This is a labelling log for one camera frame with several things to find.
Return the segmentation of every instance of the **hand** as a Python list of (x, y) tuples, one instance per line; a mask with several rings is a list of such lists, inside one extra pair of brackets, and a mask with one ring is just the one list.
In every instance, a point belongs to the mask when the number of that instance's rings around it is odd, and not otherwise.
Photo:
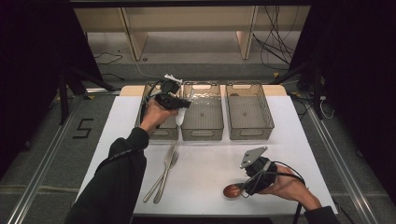
[[(277, 165), (277, 171), (294, 175), (289, 167)], [(300, 180), (290, 176), (278, 175), (276, 182), (260, 191), (259, 194), (273, 194), (286, 200), (297, 201), (303, 205), (306, 211), (321, 207), (318, 198)]]
[(140, 124), (140, 128), (145, 130), (148, 134), (151, 134), (158, 125), (166, 122), (166, 119), (170, 116), (175, 115), (177, 115), (176, 110), (165, 109), (160, 106), (157, 101), (150, 99), (148, 101), (146, 114)]

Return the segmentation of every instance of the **plastic storage box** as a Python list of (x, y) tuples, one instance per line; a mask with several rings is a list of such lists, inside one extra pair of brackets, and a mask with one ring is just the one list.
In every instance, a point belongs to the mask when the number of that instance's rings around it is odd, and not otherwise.
[[(154, 82), (148, 82), (143, 90), (143, 98), (149, 93), (149, 90), (155, 85)], [(152, 92), (159, 91), (160, 86), (155, 86)], [(140, 111), (142, 105), (140, 104), (139, 112), (137, 114), (135, 127), (140, 125)], [(156, 129), (151, 135), (150, 139), (152, 140), (177, 140), (178, 139), (178, 128), (176, 125), (176, 117), (169, 117), (165, 123), (161, 124), (160, 128)]]
[(222, 139), (224, 121), (221, 108), (220, 86), (216, 81), (185, 82), (183, 98), (193, 98), (181, 124), (185, 141), (219, 141)]
[(268, 140), (274, 121), (260, 83), (226, 84), (231, 140)]

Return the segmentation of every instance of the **black jacket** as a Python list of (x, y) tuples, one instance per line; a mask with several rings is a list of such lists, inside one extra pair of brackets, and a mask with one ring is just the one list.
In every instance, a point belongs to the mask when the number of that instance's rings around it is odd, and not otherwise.
[[(66, 224), (130, 223), (146, 171), (143, 153), (149, 135), (134, 128), (127, 139), (119, 138), (110, 147), (109, 158), (132, 149), (133, 153), (103, 162), (79, 195), (65, 219)], [(309, 224), (339, 223), (330, 206), (304, 213)]]

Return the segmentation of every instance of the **silver fork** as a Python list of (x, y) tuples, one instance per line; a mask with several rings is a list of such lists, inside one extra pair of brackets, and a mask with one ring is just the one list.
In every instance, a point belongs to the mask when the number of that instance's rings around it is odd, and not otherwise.
[[(169, 169), (172, 169), (175, 166), (177, 158), (178, 158), (178, 152), (175, 151), (175, 153), (172, 156), (171, 165), (170, 165)], [(152, 186), (152, 188), (148, 191), (148, 194), (146, 194), (145, 198), (143, 199), (143, 202), (146, 203), (149, 200), (149, 197), (151, 197), (154, 190), (160, 185), (164, 174), (165, 174), (165, 172), (163, 172), (163, 174), (160, 176), (160, 178), (158, 178), (157, 182), (155, 182), (154, 186)]]

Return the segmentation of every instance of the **cutlery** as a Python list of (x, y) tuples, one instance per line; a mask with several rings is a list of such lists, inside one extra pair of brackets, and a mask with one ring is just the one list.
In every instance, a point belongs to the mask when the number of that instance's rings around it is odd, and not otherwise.
[[(171, 166), (169, 167), (169, 169), (172, 169), (175, 166), (177, 158), (178, 158), (178, 152), (175, 151), (175, 153), (174, 153), (174, 155), (172, 157)], [(158, 185), (160, 184), (160, 181), (163, 179), (163, 175), (164, 174), (165, 174), (165, 172), (163, 172), (163, 174), (160, 176), (160, 178), (158, 178), (158, 180), (155, 182), (154, 186), (152, 186), (152, 188), (149, 190), (148, 194), (146, 194), (145, 198), (143, 199), (143, 202), (146, 203), (149, 200), (149, 198), (151, 197), (152, 193), (158, 187)]]
[(165, 187), (166, 178), (168, 177), (169, 168), (171, 166), (171, 161), (173, 154), (175, 153), (175, 145), (176, 141), (172, 143), (171, 148), (169, 148), (168, 152), (165, 156), (165, 171), (163, 172), (163, 182), (161, 182), (160, 188), (158, 189), (157, 194), (155, 195), (154, 202), (158, 203), (163, 196), (163, 188)]

